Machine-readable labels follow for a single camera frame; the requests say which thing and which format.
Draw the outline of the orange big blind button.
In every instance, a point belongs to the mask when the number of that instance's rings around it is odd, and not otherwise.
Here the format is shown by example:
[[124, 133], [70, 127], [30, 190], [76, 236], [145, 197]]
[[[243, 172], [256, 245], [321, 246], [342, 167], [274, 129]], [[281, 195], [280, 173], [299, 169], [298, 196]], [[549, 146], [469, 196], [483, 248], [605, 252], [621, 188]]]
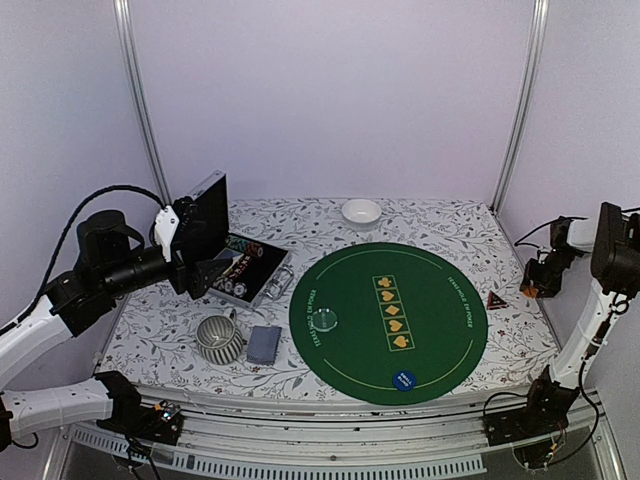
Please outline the orange big blind button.
[[537, 289], [533, 286], [527, 286], [522, 290], [522, 293], [529, 298], [537, 297]]

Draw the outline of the clear acrylic dealer button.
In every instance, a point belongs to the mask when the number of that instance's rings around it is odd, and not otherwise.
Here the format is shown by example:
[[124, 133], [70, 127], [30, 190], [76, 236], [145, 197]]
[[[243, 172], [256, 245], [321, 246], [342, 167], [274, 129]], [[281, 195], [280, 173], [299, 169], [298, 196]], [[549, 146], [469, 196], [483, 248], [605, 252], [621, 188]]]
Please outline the clear acrylic dealer button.
[[315, 330], [326, 333], [337, 326], [338, 318], [330, 308], [320, 308], [313, 314], [312, 324]]

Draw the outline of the blue small blind button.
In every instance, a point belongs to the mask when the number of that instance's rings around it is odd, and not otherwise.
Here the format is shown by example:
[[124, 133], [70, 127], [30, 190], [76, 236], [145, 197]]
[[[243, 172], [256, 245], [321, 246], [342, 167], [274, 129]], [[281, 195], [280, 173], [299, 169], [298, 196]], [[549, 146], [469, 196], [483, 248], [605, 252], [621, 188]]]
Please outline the blue small blind button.
[[417, 386], [417, 377], [408, 370], [398, 371], [392, 376], [392, 384], [397, 390], [408, 392]]

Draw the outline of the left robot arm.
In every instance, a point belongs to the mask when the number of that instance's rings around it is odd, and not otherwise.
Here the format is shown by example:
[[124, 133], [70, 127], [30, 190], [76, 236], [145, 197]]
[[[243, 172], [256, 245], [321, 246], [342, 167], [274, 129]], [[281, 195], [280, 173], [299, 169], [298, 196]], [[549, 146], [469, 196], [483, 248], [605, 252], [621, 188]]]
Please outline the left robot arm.
[[[58, 277], [45, 275], [32, 303], [1, 329], [1, 382], [53, 347], [80, 336], [116, 306], [117, 298], [162, 281], [178, 294], [201, 298], [227, 267], [216, 257], [228, 234], [226, 180], [162, 206], [150, 246], [119, 210], [78, 224], [79, 256]], [[30, 391], [12, 400], [1, 392], [1, 446], [40, 430], [94, 420], [132, 438], [174, 444], [179, 414], [144, 407], [138, 390], [117, 371], [67, 387]]]

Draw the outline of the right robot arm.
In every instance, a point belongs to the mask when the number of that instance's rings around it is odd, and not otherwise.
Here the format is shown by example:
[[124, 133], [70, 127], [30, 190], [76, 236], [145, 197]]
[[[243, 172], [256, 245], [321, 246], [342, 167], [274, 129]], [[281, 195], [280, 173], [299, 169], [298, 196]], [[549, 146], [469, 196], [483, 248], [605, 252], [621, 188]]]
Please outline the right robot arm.
[[573, 332], [560, 353], [533, 382], [517, 427], [537, 436], [566, 414], [584, 388], [585, 377], [610, 329], [639, 293], [639, 215], [609, 202], [596, 219], [559, 217], [549, 223], [550, 250], [530, 259], [520, 292], [530, 298], [559, 293], [573, 260], [590, 256], [590, 292]]

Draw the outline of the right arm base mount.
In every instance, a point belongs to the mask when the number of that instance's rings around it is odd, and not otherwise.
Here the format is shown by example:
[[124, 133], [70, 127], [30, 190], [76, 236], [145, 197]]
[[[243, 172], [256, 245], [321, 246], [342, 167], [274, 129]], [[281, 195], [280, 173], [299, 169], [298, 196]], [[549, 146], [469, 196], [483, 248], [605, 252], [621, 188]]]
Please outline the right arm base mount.
[[483, 405], [482, 423], [490, 446], [504, 445], [550, 434], [569, 425], [571, 403], [542, 401], [534, 406], [513, 407], [487, 413]]

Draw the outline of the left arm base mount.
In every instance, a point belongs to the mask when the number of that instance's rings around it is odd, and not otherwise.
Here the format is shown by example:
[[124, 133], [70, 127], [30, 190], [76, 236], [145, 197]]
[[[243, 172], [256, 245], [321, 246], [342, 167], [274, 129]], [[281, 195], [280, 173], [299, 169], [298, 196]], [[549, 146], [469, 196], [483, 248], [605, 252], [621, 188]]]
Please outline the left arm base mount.
[[154, 406], [127, 406], [106, 420], [97, 420], [99, 428], [123, 436], [176, 446], [184, 416], [179, 404], [163, 400]]

